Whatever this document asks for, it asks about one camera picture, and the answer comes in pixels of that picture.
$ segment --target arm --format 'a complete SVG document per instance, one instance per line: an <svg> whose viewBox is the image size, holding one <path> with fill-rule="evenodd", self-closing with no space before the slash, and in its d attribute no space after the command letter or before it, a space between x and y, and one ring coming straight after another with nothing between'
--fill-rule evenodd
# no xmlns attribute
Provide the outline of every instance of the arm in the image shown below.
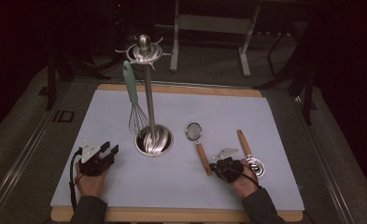
<svg viewBox="0 0 367 224"><path fill-rule="evenodd" d="M80 172L76 163L78 185L81 198L70 223L104 223L107 204L99 197L102 194L108 169L98 176L87 176Z"/></svg>
<svg viewBox="0 0 367 224"><path fill-rule="evenodd" d="M246 160L241 160L244 166L244 175L257 181L257 177L248 168ZM254 224L279 224L285 223L282 217L279 217L266 189L258 188L247 178L240 176L231 183L236 193L242 198L242 205L249 216L251 223Z"/></svg>

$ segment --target gray carpet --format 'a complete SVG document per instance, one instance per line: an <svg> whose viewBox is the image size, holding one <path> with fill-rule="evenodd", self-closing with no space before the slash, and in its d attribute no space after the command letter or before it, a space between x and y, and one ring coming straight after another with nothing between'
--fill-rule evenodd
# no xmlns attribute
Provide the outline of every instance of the gray carpet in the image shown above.
<svg viewBox="0 0 367 224"><path fill-rule="evenodd" d="M275 39L256 35L247 54L251 77L243 77L236 44L220 45L194 43L182 39L178 70L169 72L169 57L164 56L155 63L156 71L152 80L174 83L234 86L250 88L273 78L266 61L267 50ZM288 36L283 38L275 50L273 60L280 68L294 49L295 43ZM167 39L162 42L165 52L171 51ZM135 66L136 74L142 77L141 67ZM111 83L121 80L121 67L105 72L113 77ZM26 149L32 133L36 133L39 123L47 122L47 128L38 133L38 141L31 159L24 164L21 178L7 197L0 210L0 223L53 223L49 219L50 200L58 184L67 157L78 134L86 109L99 83L81 74L72 84L60 84L63 98L52 111L44 111L47 99L38 96L38 91L46 85L46 70L39 73L28 90L17 102L14 109L0 125L0 184L12 163L21 151ZM290 165L301 187L305 209L315 223L367 223L367 183L350 152L349 146L338 125L325 105L321 92L315 89L314 104L317 110L311 112L313 125L307 126L300 114L300 104L286 93L289 82L281 83L264 96L270 102L282 143L286 149ZM52 122L57 110L75 112L72 122ZM319 158L326 160L319 164ZM328 183L335 182L341 192L350 214L346 222L331 195L335 192ZM311 223L308 216L298 223Z"/></svg>

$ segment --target white mat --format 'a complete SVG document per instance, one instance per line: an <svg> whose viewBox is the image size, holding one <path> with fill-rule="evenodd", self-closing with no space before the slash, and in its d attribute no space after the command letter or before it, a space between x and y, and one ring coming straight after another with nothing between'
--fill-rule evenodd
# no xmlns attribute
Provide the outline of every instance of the white mat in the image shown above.
<svg viewBox="0 0 367 224"><path fill-rule="evenodd" d="M146 97L139 104L147 111ZM241 129L253 156L265 165L260 184L271 195L277 210L303 210L303 200L265 98L153 93L155 120L174 135L169 152L158 158L141 155L128 131L131 103L125 91L96 91L83 121L72 154L84 140L111 147L120 145L106 179L103 199L108 206L242 209L240 199L215 174L207 176L195 143L185 136L191 121L203 128L200 142L210 162L223 147L240 149L233 158L243 159L237 133ZM71 205L69 162L51 206Z"/></svg>

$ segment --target whisk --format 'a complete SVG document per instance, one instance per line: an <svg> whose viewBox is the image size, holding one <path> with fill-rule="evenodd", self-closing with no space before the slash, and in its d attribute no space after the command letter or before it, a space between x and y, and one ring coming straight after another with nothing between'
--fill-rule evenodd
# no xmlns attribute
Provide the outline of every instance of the whisk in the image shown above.
<svg viewBox="0 0 367 224"><path fill-rule="evenodd" d="M122 73L124 74L125 85L127 86L130 102L132 103L131 115L129 121L130 133L142 134L148 131L148 117L143 112L140 105L137 103L136 84L134 82L134 71L131 64L125 61L123 64Z"/></svg>

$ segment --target whisk handle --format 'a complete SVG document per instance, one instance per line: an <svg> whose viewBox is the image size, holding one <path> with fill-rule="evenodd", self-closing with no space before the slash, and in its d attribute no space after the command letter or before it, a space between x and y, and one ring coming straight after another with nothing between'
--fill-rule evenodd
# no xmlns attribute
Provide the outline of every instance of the whisk handle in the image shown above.
<svg viewBox="0 0 367 224"><path fill-rule="evenodd" d="M131 64L125 61L123 64L122 73L124 75L125 86L128 90L128 95L130 96L130 101L133 104L137 103L137 91L136 84L134 82L134 71Z"/></svg>

